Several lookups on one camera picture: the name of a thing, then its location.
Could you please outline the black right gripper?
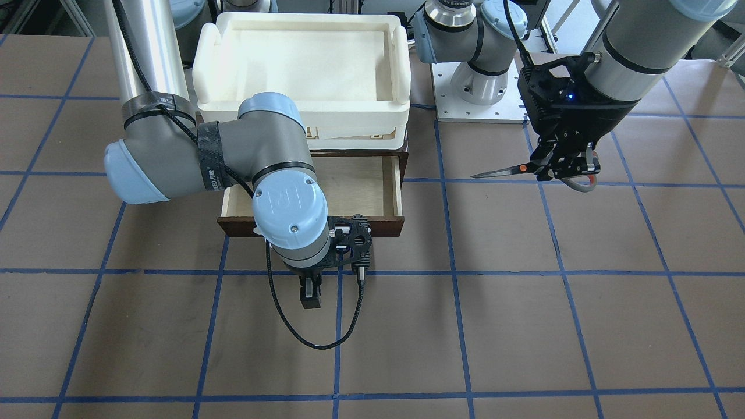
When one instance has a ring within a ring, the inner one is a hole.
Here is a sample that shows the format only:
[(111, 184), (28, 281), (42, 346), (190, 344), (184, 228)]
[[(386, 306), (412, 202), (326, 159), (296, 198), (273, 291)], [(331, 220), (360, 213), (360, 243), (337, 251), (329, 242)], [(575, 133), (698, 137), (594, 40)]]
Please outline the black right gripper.
[(304, 250), (283, 250), (285, 265), (300, 277), (300, 302), (303, 308), (320, 308), (322, 272), (351, 265), (357, 280), (366, 281), (371, 264), (373, 240), (370, 221), (362, 215), (352, 218), (328, 217), (328, 229), (317, 243)]

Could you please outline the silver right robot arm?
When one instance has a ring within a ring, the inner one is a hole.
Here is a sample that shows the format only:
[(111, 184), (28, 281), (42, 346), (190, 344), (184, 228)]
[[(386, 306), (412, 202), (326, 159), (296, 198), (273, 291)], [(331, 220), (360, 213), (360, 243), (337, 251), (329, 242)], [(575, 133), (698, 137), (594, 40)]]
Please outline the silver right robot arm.
[(236, 119), (198, 123), (188, 99), (167, 1), (108, 1), (125, 135), (109, 144), (110, 186), (128, 204), (243, 188), (256, 231), (300, 278), (305, 308), (320, 306), (325, 269), (351, 265), (359, 296), (370, 264), (361, 215), (328, 214), (300, 112), (279, 93), (244, 100)]

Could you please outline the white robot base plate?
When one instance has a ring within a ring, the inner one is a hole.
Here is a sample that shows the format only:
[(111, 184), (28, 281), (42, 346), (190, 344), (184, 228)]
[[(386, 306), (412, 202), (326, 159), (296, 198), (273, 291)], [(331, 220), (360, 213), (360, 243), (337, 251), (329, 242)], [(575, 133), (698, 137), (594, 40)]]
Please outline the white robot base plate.
[(439, 121), (527, 122), (515, 61), (507, 72), (495, 77), (475, 72), (468, 63), (435, 63), (431, 71)]

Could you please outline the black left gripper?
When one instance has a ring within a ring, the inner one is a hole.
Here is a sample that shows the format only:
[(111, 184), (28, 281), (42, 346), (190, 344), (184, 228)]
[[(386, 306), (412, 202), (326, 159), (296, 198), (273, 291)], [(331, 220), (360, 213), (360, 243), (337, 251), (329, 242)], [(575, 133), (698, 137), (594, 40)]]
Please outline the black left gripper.
[[(537, 146), (530, 160), (537, 162), (538, 181), (598, 174), (599, 138), (609, 133), (637, 104), (620, 101), (600, 93), (585, 76), (596, 63), (594, 55), (564, 56), (536, 64), (530, 55), (521, 55), (518, 88)], [(559, 159), (576, 155), (566, 164)]]

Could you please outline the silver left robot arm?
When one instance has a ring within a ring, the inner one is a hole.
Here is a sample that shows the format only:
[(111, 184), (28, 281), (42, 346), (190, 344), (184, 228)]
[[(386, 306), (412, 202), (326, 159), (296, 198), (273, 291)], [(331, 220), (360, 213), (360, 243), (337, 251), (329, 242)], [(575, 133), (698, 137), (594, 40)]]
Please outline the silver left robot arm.
[(518, 90), (538, 134), (526, 164), (477, 178), (533, 174), (580, 191), (601, 170), (596, 146), (735, 1), (614, 1), (580, 55), (535, 63), (524, 46), (527, 16), (510, 1), (426, 1), (413, 16), (423, 63), (458, 63), (452, 87), (463, 100), (500, 99), (515, 54)]

